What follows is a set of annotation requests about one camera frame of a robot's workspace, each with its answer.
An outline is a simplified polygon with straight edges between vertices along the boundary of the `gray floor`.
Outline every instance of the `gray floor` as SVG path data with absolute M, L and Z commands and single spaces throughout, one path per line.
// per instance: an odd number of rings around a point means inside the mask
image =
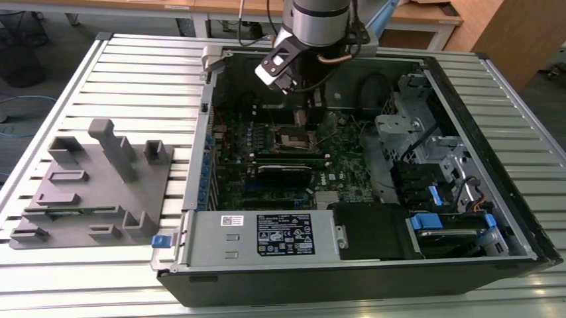
M 36 50 L 36 54 L 48 77 L 40 85 L 27 89 L 13 89 L 0 80 L 0 98 L 4 98 L 1 94 L 47 95 L 57 98 L 100 31 L 179 35 L 173 19 L 80 15 L 80 22 L 79 27 L 72 27 L 63 14 L 45 14 L 43 25 L 51 42 Z M 212 28 L 213 35 L 235 37 L 233 32 L 220 31 L 219 23 L 212 22 Z M 267 25 L 263 29 L 264 32 L 269 31 Z M 522 96 L 562 147 L 566 147 L 566 125 L 560 116 L 566 106 L 566 83 L 546 81 L 542 75 L 536 75 Z M 41 100 L 15 100 L 0 104 L 0 107 L 9 116 L 9 120 L 0 124 L 0 133 L 33 134 L 51 110 L 51 103 Z M 0 136 L 0 184 L 7 179 L 4 174 L 12 171 L 29 141 L 31 138 Z

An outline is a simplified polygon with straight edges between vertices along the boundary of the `white sticker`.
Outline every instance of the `white sticker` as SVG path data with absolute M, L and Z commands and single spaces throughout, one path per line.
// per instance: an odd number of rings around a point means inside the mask
M 188 10 L 189 7 L 185 5 L 165 5 L 165 9 Z
M 243 227 L 244 216 L 243 215 L 223 215 L 220 220 L 220 226 L 223 227 Z
M 458 25 L 459 23 L 459 21 L 439 20 L 439 24 L 442 25 Z

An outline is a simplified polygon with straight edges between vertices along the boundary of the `barcode sticker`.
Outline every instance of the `barcode sticker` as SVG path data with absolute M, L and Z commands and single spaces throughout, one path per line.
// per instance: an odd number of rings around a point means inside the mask
M 244 216 L 243 215 L 223 215 L 220 226 L 223 227 L 243 227 Z
M 165 9 L 188 10 L 189 7 L 185 5 L 165 5 Z

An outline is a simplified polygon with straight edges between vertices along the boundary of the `circuit board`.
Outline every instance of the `circuit board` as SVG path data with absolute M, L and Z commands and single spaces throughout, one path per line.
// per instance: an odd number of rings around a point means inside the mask
M 336 194 L 338 201 L 375 201 L 359 142 L 364 123 L 348 114 L 327 112 L 312 131 L 294 124 L 255 123 L 241 113 L 224 113 L 219 124 L 216 209 L 316 209 L 316 194 L 326 191 Z M 259 167 L 281 166 L 307 166 L 308 180 L 300 185 L 268 187 L 249 181 Z

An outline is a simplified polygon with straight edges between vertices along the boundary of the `metal rail table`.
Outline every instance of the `metal rail table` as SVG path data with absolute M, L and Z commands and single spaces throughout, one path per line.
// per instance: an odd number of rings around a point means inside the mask
M 211 39 L 116 34 L 96 40 L 0 191 L 0 316 L 132 317 L 563 317 L 566 264 L 500 280 L 464 295 L 185 308 L 156 280 L 151 246 L 12 250 L 17 226 L 49 165 L 55 136 L 89 142 L 93 117 L 108 117 L 132 144 L 175 146 L 161 228 L 179 225 L 195 116 L 203 88 L 200 55 Z M 411 50 L 380 49 L 387 54 Z M 430 53 L 452 82 L 556 248 L 566 257 L 566 156 L 488 60 Z M 171 260 L 172 253 L 161 253 Z

